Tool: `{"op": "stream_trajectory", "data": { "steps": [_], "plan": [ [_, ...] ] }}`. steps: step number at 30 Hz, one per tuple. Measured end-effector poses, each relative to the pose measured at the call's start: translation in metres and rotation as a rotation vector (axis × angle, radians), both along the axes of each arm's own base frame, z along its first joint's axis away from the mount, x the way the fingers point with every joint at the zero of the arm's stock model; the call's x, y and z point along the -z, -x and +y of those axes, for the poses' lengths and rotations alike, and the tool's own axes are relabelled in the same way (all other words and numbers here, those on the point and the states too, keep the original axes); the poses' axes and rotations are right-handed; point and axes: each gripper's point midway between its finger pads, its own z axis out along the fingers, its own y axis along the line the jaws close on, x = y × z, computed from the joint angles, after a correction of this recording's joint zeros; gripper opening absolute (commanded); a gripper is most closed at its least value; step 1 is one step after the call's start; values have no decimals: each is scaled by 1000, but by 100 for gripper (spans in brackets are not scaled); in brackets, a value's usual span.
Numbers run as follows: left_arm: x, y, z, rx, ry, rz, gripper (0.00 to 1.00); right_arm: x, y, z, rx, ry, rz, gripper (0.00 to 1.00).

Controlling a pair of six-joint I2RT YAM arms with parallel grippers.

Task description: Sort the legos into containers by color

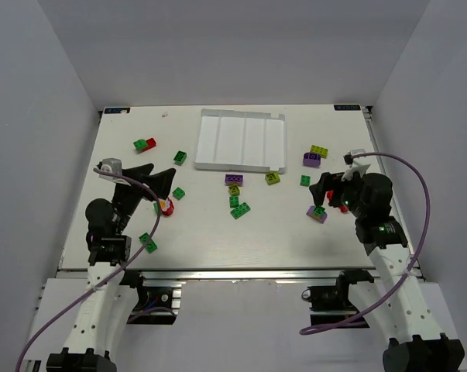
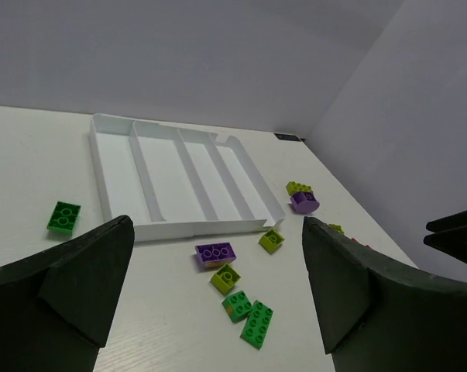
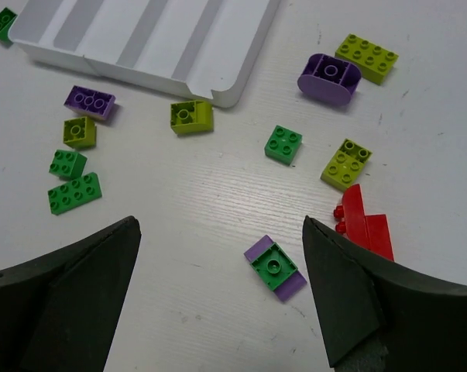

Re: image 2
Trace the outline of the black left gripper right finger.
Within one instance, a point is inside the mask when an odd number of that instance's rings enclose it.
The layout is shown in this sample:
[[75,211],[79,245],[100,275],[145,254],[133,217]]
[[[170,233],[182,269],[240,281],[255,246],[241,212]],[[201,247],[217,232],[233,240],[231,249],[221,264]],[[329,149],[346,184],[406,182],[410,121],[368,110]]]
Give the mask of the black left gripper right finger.
[[304,219],[324,351],[337,371],[467,371],[467,283],[401,263]]

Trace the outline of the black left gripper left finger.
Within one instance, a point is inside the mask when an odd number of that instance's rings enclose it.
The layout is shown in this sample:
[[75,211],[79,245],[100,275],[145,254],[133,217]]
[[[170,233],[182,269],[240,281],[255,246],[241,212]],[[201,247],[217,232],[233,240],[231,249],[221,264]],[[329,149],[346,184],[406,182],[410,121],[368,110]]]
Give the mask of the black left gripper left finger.
[[127,215],[0,267],[0,371],[92,371],[135,242]]

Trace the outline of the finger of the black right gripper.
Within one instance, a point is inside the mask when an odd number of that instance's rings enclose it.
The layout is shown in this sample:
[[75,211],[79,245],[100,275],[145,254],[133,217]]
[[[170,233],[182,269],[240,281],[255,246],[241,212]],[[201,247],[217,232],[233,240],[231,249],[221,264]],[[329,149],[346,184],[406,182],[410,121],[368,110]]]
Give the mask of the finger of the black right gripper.
[[432,233],[424,243],[467,264],[467,226]]
[[426,225],[426,230],[433,233],[439,233],[445,230],[457,229],[464,226],[467,226],[467,210],[430,221]]

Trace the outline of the green 2x2 brick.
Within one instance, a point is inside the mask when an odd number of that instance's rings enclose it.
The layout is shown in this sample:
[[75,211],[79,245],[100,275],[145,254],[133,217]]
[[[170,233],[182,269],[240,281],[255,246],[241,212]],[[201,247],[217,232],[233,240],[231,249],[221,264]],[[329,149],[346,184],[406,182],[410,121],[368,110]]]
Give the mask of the green 2x2 brick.
[[244,291],[228,295],[221,304],[233,323],[247,318],[252,311],[252,302]]
[[77,224],[80,210],[79,205],[58,201],[46,228],[54,232],[71,235]]

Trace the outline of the green 2x4 brick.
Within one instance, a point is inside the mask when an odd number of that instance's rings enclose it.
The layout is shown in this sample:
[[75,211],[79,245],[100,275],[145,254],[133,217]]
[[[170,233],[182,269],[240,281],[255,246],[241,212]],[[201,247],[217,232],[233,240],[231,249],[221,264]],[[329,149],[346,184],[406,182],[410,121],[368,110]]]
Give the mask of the green 2x4 brick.
[[273,310],[261,301],[255,300],[240,338],[260,350],[264,344],[272,317]]

